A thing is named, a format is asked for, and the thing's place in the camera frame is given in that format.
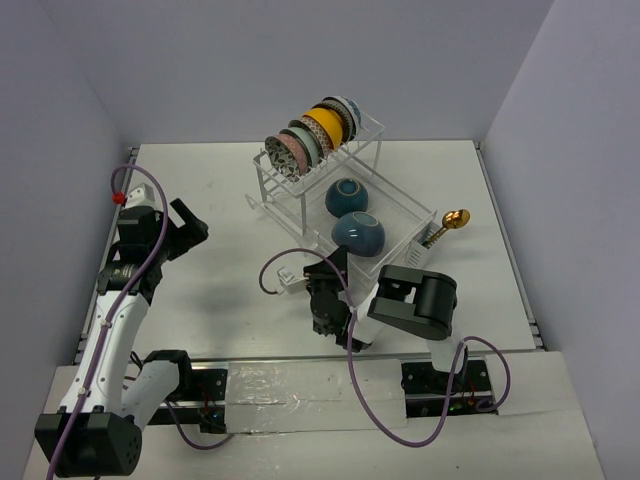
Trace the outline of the dark blue ceramic bowl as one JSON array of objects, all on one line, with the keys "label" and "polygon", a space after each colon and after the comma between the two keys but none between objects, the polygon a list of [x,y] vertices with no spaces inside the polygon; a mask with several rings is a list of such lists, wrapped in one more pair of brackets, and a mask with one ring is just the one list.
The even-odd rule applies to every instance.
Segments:
[{"label": "dark blue ceramic bowl", "polygon": [[351,254],[371,258],[383,251],[386,231],[375,216],[367,212],[352,212],[337,221],[331,238],[337,246],[346,246]]}]

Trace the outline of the beige bowl black rim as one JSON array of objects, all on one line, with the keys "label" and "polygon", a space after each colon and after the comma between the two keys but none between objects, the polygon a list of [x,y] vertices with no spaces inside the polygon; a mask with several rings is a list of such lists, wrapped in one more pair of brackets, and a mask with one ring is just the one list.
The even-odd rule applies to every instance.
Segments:
[{"label": "beige bowl black rim", "polygon": [[325,207],[336,218],[352,212],[366,212],[369,208],[368,190],[355,178],[339,179],[326,191]]}]

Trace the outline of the leaf patterned bowl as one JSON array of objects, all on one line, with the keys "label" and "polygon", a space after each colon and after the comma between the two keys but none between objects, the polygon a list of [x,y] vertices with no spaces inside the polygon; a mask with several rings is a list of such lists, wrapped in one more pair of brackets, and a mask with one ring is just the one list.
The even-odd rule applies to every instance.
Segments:
[{"label": "leaf patterned bowl", "polygon": [[268,153],[272,167],[282,174],[287,180],[297,182],[300,177],[295,176],[286,165],[287,158],[284,155],[284,148],[276,135],[269,136],[265,139],[265,149]]}]

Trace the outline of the red patterned white bowl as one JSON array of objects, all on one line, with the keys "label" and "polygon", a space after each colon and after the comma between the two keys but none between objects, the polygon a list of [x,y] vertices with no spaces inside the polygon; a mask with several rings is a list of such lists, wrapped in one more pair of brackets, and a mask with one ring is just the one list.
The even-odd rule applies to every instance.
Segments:
[{"label": "red patterned white bowl", "polygon": [[321,156],[325,158],[332,151],[332,143],[329,135],[324,130],[324,128],[320,125],[318,121],[309,116],[302,116],[300,118],[301,122],[306,125],[311,132],[314,134],[315,138],[318,140],[321,146]]}]

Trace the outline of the pink patterned bowl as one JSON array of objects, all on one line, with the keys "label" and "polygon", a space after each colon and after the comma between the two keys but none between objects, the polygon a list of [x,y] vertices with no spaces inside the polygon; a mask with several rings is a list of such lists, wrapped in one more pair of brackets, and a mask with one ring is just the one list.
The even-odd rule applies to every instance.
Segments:
[{"label": "pink patterned bowl", "polygon": [[279,133],[276,138],[284,148],[284,155],[287,158],[286,165],[293,175],[301,177],[308,172],[308,157],[301,143],[293,136],[286,133]]}]

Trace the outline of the light green ceramic bowl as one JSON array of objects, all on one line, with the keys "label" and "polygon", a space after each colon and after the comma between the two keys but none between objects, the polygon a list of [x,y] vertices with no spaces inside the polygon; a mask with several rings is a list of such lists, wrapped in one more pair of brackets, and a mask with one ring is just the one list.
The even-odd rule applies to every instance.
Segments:
[{"label": "light green ceramic bowl", "polygon": [[315,168],[319,163],[321,150],[316,144],[311,132],[305,127],[297,125],[289,126],[287,132],[303,145],[303,149],[307,153],[308,168]]}]

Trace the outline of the yellow bowl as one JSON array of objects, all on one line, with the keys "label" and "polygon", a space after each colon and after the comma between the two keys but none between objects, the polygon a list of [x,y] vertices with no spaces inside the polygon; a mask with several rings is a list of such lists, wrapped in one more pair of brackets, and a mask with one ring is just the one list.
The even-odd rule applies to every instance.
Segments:
[{"label": "yellow bowl", "polygon": [[333,150],[342,144],[344,131],[337,113],[324,107],[314,107],[305,112],[302,117],[313,119],[322,127],[330,139]]}]

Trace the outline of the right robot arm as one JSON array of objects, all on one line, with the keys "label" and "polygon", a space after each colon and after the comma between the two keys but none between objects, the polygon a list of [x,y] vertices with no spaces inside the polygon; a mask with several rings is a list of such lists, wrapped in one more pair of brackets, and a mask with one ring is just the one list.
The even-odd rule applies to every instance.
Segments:
[{"label": "right robot arm", "polygon": [[453,328],[457,283],[441,273],[385,265],[376,285],[351,308],[347,249],[340,247],[326,261],[303,268],[310,295],[313,331],[333,336],[343,348],[369,348],[385,327],[393,327],[426,341],[431,352],[431,377],[439,391],[461,389],[469,378],[468,353],[456,350],[461,342]]}]

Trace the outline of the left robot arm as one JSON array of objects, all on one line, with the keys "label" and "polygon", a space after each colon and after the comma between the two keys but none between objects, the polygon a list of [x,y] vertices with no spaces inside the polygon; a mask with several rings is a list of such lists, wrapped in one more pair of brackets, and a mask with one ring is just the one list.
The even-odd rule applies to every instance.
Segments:
[{"label": "left robot arm", "polygon": [[119,213],[96,286],[92,328],[81,363],[57,411],[41,414],[35,438],[49,462],[48,478],[128,476],[136,468],[142,433],[162,402],[188,396],[195,373],[184,350],[155,350],[140,375],[124,384],[138,330],[162,279],[162,266],[208,237],[208,226],[181,199],[182,219],[128,201]]}]

